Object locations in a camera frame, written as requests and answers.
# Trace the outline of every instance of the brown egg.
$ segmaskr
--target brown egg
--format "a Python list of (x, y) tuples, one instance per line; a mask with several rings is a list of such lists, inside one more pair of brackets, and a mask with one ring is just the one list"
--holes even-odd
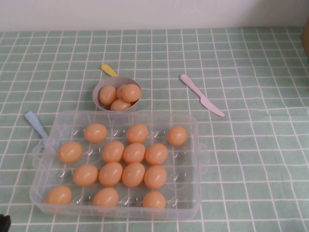
[(135, 102), (141, 96), (140, 88), (135, 84), (128, 84), (121, 92), (122, 99), (126, 102)]
[(98, 180), (102, 185), (113, 186), (119, 182), (122, 174), (122, 166), (120, 163), (111, 162), (103, 166), (98, 174)]
[(168, 156), (168, 149), (163, 144), (154, 144), (146, 150), (145, 158), (150, 165), (163, 163)]
[(72, 198), (72, 191), (68, 186), (57, 186), (46, 196), (47, 204), (69, 204)]
[(90, 124), (84, 132), (85, 138), (91, 143), (102, 142), (107, 136), (106, 127), (100, 123)]
[(122, 158), (125, 146), (120, 141), (112, 141), (105, 146), (102, 152), (102, 159), (106, 163), (118, 162)]
[(77, 168), (73, 174), (73, 181), (78, 186), (89, 186), (98, 179), (98, 169), (92, 164), (85, 164)]
[(99, 93), (100, 102), (103, 105), (111, 105), (115, 100), (117, 100), (116, 89), (114, 86), (104, 86)]
[(111, 105), (111, 110), (112, 111), (120, 111), (120, 110), (125, 110), (127, 108), (131, 107), (131, 103), (126, 102), (122, 99), (117, 99), (114, 101)]
[(144, 178), (145, 168), (141, 163), (129, 164), (122, 173), (122, 182), (131, 188), (139, 185)]
[(68, 142), (58, 150), (58, 158), (61, 162), (72, 163), (82, 155), (82, 146), (77, 142)]
[(124, 87), (126, 87), (126, 85), (122, 85), (117, 89), (116, 94), (118, 99), (122, 99), (122, 90), (124, 89)]
[(143, 199), (143, 207), (148, 208), (165, 208), (165, 198), (161, 192), (148, 192)]
[(124, 160), (128, 164), (141, 162), (145, 157), (145, 151), (146, 148), (143, 144), (140, 143), (130, 144), (124, 150)]
[(96, 206), (114, 207), (118, 204), (119, 195), (114, 188), (104, 188), (97, 192), (92, 204)]
[(148, 128), (145, 124), (135, 124), (126, 133), (130, 143), (142, 143), (148, 136)]
[(184, 127), (173, 127), (169, 130), (168, 141), (174, 146), (183, 145), (188, 139), (188, 131)]
[(151, 189), (162, 187), (168, 177), (165, 168), (159, 165), (150, 167), (144, 177), (145, 184)]

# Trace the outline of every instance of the dark object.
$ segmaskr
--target dark object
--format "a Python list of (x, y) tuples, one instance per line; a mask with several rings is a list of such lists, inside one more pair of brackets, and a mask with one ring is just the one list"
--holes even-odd
[(303, 42), (303, 46), (305, 48), (307, 57), (309, 58), (309, 18), (305, 25), (305, 29), (303, 33), (301, 34), (301, 42)]
[(11, 217), (10, 215), (0, 214), (0, 232), (8, 232), (11, 226)]

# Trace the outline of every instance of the white wall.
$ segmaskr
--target white wall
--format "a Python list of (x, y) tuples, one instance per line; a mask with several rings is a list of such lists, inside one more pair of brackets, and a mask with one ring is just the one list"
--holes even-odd
[(1, 0), (0, 31), (303, 26), (309, 0)]

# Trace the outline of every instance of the blue handle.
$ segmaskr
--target blue handle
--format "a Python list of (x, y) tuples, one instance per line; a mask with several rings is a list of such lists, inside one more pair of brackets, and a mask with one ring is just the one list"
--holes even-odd
[(40, 124), (38, 118), (32, 111), (28, 111), (25, 113), (25, 118), (28, 122), (33, 126), (33, 128), (40, 134), (40, 136), (44, 139), (48, 138), (48, 134), (44, 131), (42, 125)]

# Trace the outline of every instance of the clear plastic container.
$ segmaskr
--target clear plastic container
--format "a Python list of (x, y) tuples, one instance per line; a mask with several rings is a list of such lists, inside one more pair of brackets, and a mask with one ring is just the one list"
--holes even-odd
[[(98, 144), (91, 144), (84, 138), (84, 129), (92, 123), (102, 123), (108, 130), (107, 138)], [(160, 191), (166, 199), (165, 209), (142, 207), (144, 195), (151, 191), (144, 183), (135, 188), (128, 188), (121, 182), (114, 188), (119, 193), (116, 207), (93, 206), (94, 195), (104, 188), (99, 182), (79, 187), (73, 182), (74, 170), (86, 163), (99, 169), (104, 165), (102, 149), (110, 141), (118, 140), (128, 145), (126, 131), (136, 123), (144, 123), (149, 129), (149, 136), (144, 145), (155, 143), (167, 146), (169, 155), (162, 164), (168, 173), (166, 184)], [(167, 142), (167, 133), (171, 127), (186, 127), (189, 138), (181, 147), (173, 147)], [(70, 164), (64, 164), (57, 158), (57, 151), (68, 141), (77, 141), (83, 147), (82, 157)], [(44, 147), (42, 157), (40, 149)], [(74, 111), (61, 113), (54, 122), (49, 138), (42, 140), (34, 149), (33, 165), (37, 172), (30, 190), (31, 201), (44, 213), (63, 215), (87, 215), (104, 217), (189, 219), (198, 211), (201, 203), (200, 173), (198, 156), (207, 156), (204, 149), (199, 154), (197, 121), (191, 115), (169, 114), (164, 112), (111, 113), (95, 111)], [(66, 185), (72, 190), (69, 205), (45, 204), (46, 194), (55, 186)]]

